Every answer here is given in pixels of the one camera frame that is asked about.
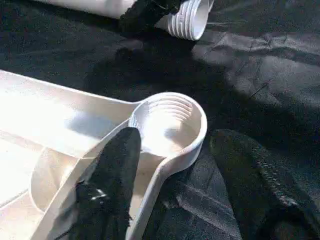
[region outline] white cylinder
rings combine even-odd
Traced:
[[[204,33],[208,15],[208,0],[188,0],[181,4],[178,13],[164,16],[155,26],[174,37],[195,41]]]
[[[119,19],[136,0],[37,0],[69,9]],[[184,1],[178,13],[164,16],[155,26],[170,35],[198,40],[205,31],[210,7],[214,0]]]

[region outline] plastic part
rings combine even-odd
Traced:
[[[29,194],[33,205],[42,213],[74,169],[77,158],[44,148],[34,166]]]
[[[174,37],[196,41],[206,29],[208,16],[208,0],[189,0],[181,4],[176,14],[164,16],[155,26]]]
[[[39,2],[58,5],[65,8],[81,10],[88,13],[98,14],[114,19],[126,13],[133,6],[135,0],[37,0]],[[187,0],[183,1],[176,14],[164,16],[155,27],[167,31],[174,37],[196,41],[198,40],[207,25],[209,11],[213,5],[213,0]],[[127,21],[128,26],[133,26],[131,20]]]

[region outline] threaded opening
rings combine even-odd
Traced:
[[[209,2],[208,0],[201,0],[197,7],[194,7],[194,14],[191,14],[191,38],[199,40],[204,33],[209,16]]]
[[[192,114],[192,104],[179,97],[163,97],[161,99],[152,99],[148,102],[148,114],[161,114],[173,117],[180,121],[185,121]]]
[[[208,15],[209,0],[184,1],[176,14],[169,14],[157,23],[174,37],[198,40],[205,31]]]

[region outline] wrinkled black fabric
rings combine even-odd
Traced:
[[[204,35],[190,42],[156,29],[127,38],[115,20],[0,0],[0,69],[127,101],[163,91],[187,94],[204,108],[209,134],[236,130],[285,156],[275,164],[320,207],[319,13],[320,4],[311,0],[215,0]],[[229,231],[234,219],[225,224],[224,211],[205,214],[221,203],[230,211],[207,141],[186,177],[178,173],[163,189],[185,195],[175,207],[209,223],[204,232],[217,226]],[[175,188],[177,179],[184,187]],[[194,197],[211,201],[206,205]],[[160,193],[156,206],[167,198]],[[154,235],[168,234],[171,208],[154,211],[160,209],[147,227]],[[185,224],[183,219],[177,217],[173,227]]]
[[[74,203],[61,208],[47,239],[124,240],[140,149],[136,128],[117,133],[80,177]]]

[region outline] black cloth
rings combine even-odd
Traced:
[[[319,13],[317,0],[216,0],[202,38],[191,42],[157,29],[127,38],[116,20],[0,0],[0,69],[127,101],[187,94],[204,108],[208,134],[236,130],[286,156],[277,164],[319,207]],[[215,229],[240,237],[234,218],[224,221],[231,209],[207,142],[163,186],[154,209],[161,214],[147,227],[158,239],[169,234],[171,216],[171,239],[189,239],[178,230],[188,221],[212,233],[208,239],[219,239]]]

